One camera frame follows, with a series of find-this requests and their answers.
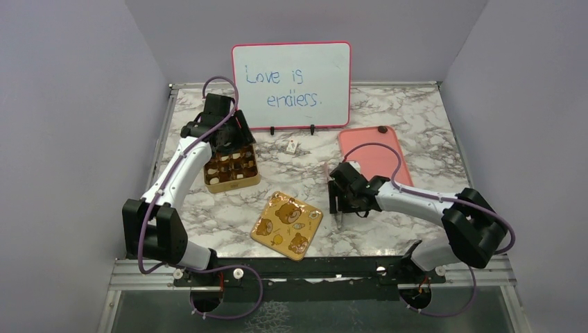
yellow bear plate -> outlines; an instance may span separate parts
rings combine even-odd
[[[292,260],[301,260],[322,220],[322,212],[275,192],[251,230],[251,238]]]

white marble surface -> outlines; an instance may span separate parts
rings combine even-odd
[[[230,94],[229,89],[211,92]],[[389,125],[395,129],[416,187],[461,191],[468,186],[451,127],[436,87],[366,87],[352,89],[347,128]],[[165,168],[178,144],[180,129],[202,111],[200,89],[181,89],[164,151]],[[221,257],[281,257],[250,238],[269,195],[282,191],[325,213],[307,257],[401,255],[417,239],[443,233],[431,223],[392,212],[372,212],[366,219],[346,214],[337,228],[329,214],[322,163],[332,169],[341,161],[339,130],[255,132],[261,182],[245,189],[210,194],[200,174],[180,216],[190,240],[214,248]],[[294,156],[284,153],[290,139],[299,142]]]

whiteboard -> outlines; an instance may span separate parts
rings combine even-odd
[[[236,45],[232,57],[239,108],[250,128],[349,122],[349,43]]]

pink tray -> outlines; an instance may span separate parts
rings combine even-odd
[[[388,130],[385,133],[380,133],[378,127],[385,127]],[[400,157],[402,157],[402,165],[400,166],[400,171],[396,175],[396,181],[404,185],[414,186],[413,180],[410,179],[408,166],[404,161],[404,155],[402,154],[400,143],[398,142],[396,133],[390,126],[351,128],[349,130],[342,130],[339,133],[339,146],[341,147],[343,155],[360,144],[368,142],[378,142],[396,149],[396,151],[400,153]],[[389,178],[398,163],[393,152],[380,146],[365,146],[359,148],[349,155],[347,161],[358,162],[361,168],[361,174],[364,175],[367,180],[372,179],[373,176],[384,176]]]

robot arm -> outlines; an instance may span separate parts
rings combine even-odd
[[[484,268],[496,252],[507,230],[489,214],[472,205],[493,211],[474,189],[459,194],[438,193],[401,185],[375,176],[369,182],[350,163],[339,164],[329,181],[330,212],[399,212],[434,223],[445,229],[443,237],[414,244],[404,256],[404,265],[418,274],[436,266],[464,262]],[[415,195],[425,194],[428,198]],[[457,202],[445,200],[455,198]]]
[[[182,128],[178,147],[155,184],[141,200],[126,201],[123,226],[129,255],[141,257],[141,229],[146,227],[144,257],[198,270],[214,265],[216,253],[188,240],[178,211],[196,176],[213,154],[230,154],[255,143],[240,110],[219,126],[230,114],[232,103],[230,97],[208,94],[203,112]],[[155,224],[144,227],[153,218]]]

